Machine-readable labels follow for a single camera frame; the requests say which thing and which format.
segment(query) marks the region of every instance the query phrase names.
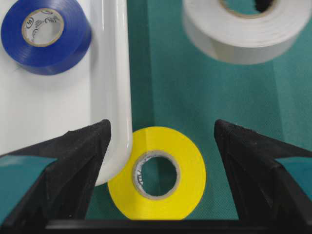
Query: teal pad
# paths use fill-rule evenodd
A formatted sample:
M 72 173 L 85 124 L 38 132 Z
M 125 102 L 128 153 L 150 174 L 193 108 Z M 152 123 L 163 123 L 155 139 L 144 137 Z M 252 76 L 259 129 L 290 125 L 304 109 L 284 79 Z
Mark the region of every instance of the teal pad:
M 3 156 L 0 158 L 0 225 L 55 158 Z
M 312 201 L 312 158 L 285 157 L 276 159 L 294 178 Z

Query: green table surface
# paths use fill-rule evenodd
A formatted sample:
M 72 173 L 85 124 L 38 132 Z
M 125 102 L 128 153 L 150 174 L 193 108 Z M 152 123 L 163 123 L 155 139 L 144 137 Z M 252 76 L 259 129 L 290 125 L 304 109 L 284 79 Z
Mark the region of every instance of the green table surface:
M 237 219 L 214 123 L 221 118 L 312 150 L 312 24 L 280 57 L 232 65 L 188 40 L 181 7 L 181 0 L 128 0 L 133 130 L 174 128 L 201 151 L 206 189 L 187 219 Z M 125 219 L 107 184 L 95 188 L 86 218 Z

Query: tape core hole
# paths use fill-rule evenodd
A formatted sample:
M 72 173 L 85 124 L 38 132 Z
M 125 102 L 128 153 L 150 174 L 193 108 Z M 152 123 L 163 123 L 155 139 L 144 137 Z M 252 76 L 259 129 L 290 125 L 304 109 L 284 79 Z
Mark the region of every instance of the tape core hole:
M 271 12 L 278 0 L 219 0 L 220 4 L 231 14 L 255 19 Z
M 176 160 L 163 151 L 149 151 L 134 165 L 133 183 L 138 192 L 149 199 L 170 196 L 179 185 L 180 169 Z
M 46 47 L 60 38 L 64 26 L 65 23 L 60 13 L 50 8 L 41 8 L 25 18 L 21 32 L 28 44 Z

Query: white surface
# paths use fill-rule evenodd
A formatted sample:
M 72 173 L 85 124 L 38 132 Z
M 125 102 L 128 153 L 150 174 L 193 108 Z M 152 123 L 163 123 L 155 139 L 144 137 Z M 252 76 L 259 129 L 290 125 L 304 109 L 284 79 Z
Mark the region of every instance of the white surface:
M 207 55 L 235 64 L 268 61 L 284 53 L 310 19 L 311 0 L 277 0 L 264 16 L 231 14 L 219 0 L 184 0 L 183 21 L 191 41 Z
M 15 0 L 1 0 L 0 24 Z M 78 0 L 93 30 L 85 57 L 55 76 L 31 74 L 0 44 L 0 154 L 102 119 L 112 139 L 97 185 L 114 177 L 132 148 L 126 0 Z

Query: electrical tape roll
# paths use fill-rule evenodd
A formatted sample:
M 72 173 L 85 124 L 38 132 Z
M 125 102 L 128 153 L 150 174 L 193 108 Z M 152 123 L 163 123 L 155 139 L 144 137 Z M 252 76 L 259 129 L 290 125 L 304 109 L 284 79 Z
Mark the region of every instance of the electrical tape roll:
M 176 168 L 174 187 L 165 195 L 151 196 L 141 187 L 141 167 L 153 157 L 166 157 Z M 200 202 L 206 170 L 198 148 L 182 133 L 149 127 L 133 133 L 131 156 L 123 170 L 108 182 L 117 208 L 132 220 L 180 220 Z
M 83 58 L 91 28 L 76 0 L 19 0 L 3 20 L 1 40 L 27 71 L 54 75 Z
M 309 22 L 311 0 L 273 0 L 266 11 L 245 15 L 225 0 L 183 0 L 185 31 L 202 52 L 233 64 L 257 64 L 287 51 Z

